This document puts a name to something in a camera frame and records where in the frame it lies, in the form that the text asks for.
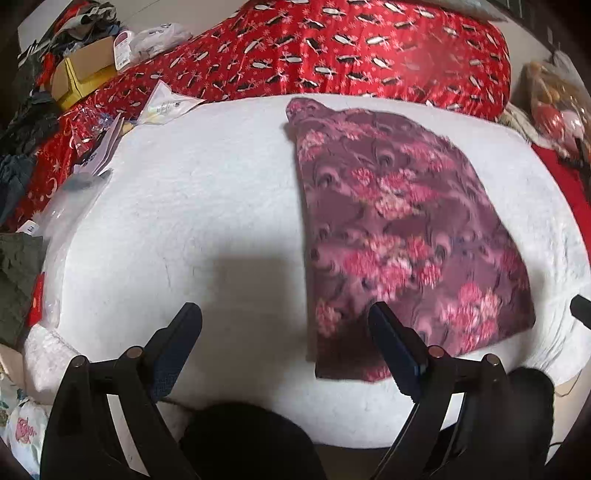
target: red tag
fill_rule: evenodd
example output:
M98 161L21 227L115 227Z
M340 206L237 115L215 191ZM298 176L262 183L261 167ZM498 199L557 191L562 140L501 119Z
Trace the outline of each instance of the red tag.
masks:
M33 304L27 317L27 325L32 327L43 318L43 283L45 282L45 272L39 274L33 290Z

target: white label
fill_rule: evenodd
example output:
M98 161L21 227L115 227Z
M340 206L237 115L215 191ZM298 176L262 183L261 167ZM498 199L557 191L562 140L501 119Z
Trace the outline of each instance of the white label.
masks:
M37 225L35 222L33 222L33 220L27 220L17 230L17 233L22 232L22 233L26 233L27 235L32 235L37 231L38 228L39 228L39 225Z
M125 68L131 62L131 48L129 44L131 39L134 37L133 33L126 31L119 35L126 35L126 38L117 42L115 40L113 44L113 52L115 53L115 68L117 71Z

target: cable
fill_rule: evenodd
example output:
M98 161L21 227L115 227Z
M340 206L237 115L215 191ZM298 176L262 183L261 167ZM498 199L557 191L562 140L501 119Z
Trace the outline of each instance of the cable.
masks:
M570 393L573 391L574 386L577 384L577 382L579 381L579 378L581 378L581 373L583 373L583 371L581 370L579 372L579 374L577 375L577 379L574 381L573 386L570 387L570 390L567 393L564 394L560 394L560 393L556 393L556 391L554 391L554 395L556 395L558 398L563 398L563 397L567 397L568 395L570 395Z

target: red patterned bedspread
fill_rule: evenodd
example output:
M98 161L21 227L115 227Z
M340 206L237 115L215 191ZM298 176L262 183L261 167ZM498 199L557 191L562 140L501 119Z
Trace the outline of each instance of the red patterned bedspread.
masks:
M209 102L316 92L426 103L493 121L511 78L493 25L436 7L382 0L250 1L174 50L114 78L60 118L10 228L42 210L76 161L88 112L136 118L161 79Z

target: gray fabric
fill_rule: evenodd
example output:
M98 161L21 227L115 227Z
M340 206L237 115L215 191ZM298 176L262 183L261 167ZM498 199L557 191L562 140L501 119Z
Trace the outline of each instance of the gray fabric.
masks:
M0 233L0 343L16 346L44 257L42 237Z
M25 195L36 163L35 156L0 157L0 225L6 221Z

